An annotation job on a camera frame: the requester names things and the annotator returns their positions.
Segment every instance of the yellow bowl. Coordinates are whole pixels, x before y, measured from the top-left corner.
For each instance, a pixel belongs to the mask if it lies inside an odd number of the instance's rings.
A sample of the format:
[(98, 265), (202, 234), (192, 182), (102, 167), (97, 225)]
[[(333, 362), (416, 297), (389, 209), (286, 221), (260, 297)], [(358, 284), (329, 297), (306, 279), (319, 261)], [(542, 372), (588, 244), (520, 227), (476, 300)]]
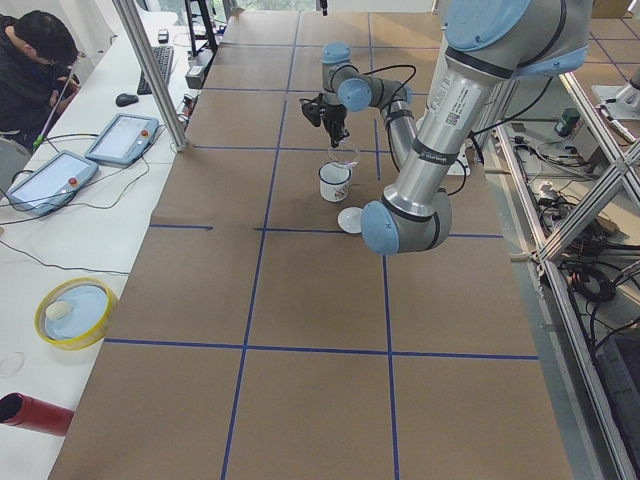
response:
[[(102, 313), (100, 319), (91, 327), (89, 330), (84, 332), (82, 335), (78, 335), (77, 337), (65, 339), (65, 340), (56, 340), (51, 338), (45, 328), (44, 323), (46, 319), (45, 311), (47, 307), (52, 303), (56, 302), (58, 297), (62, 294), (68, 292), (77, 287), (81, 286), (93, 286), (98, 287), (103, 290), (107, 295), (107, 306)], [(113, 309), (118, 303), (118, 297), (116, 297), (115, 293), (111, 291), (109, 287), (107, 287), (104, 283), (95, 280), (93, 278), (76, 278), (74, 280), (69, 280), (68, 282), (64, 282), (61, 285), (58, 285), (56, 288), (51, 290), (40, 302), (38, 309), (36, 310), (35, 315), (35, 327), (36, 332), (45, 342), (50, 343), (62, 350), (80, 350), (82, 348), (86, 348), (89, 345), (93, 345), (98, 340), (104, 337), (107, 327), (109, 325), (109, 317), (113, 312)]]

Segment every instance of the red bottle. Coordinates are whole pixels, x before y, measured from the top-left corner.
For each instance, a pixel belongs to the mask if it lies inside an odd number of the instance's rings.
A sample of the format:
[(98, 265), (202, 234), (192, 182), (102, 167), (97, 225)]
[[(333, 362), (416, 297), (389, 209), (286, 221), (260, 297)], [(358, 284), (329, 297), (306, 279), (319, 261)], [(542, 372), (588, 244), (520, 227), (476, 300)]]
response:
[(0, 423), (63, 437), (73, 411), (29, 397), (10, 393), (0, 400)]

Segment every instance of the person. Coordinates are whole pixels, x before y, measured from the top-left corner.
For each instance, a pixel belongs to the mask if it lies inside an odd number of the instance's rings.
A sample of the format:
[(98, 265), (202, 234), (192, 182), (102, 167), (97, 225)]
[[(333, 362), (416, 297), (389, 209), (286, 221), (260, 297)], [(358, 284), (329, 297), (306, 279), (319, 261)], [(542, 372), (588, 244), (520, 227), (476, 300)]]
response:
[(67, 82), (77, 58), (73, 37), (54, 15), (0, 15), (0, 135), (33, 151), (52, 110), (51, 125), (78, 93), (76, 79)]

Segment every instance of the white saucer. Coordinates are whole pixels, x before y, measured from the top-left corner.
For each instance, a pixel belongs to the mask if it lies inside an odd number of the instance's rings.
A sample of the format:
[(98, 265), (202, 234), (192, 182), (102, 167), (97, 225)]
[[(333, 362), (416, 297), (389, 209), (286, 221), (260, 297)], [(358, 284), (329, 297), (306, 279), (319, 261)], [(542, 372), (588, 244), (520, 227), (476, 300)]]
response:
[(362, 209), (358, 207), (345, 208), (338, 215), (338, 225), (347, 233), (360, 233), (360, 216), (362, 215)]

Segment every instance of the tablet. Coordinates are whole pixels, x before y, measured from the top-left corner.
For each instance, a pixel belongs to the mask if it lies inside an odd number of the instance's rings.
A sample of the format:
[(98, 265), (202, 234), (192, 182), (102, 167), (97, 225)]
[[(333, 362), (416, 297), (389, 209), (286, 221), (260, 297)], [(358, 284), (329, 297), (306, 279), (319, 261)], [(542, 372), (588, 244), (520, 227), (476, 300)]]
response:
[(155, 118), (119, 113), (84, 156), (99, 163), (131, 165), (147, 149), (158, 126)]
[(98, 171), (98, 165), (66, 150), (10, 188), (7, 198), (17, 210), (44, 215), (69, 202)]

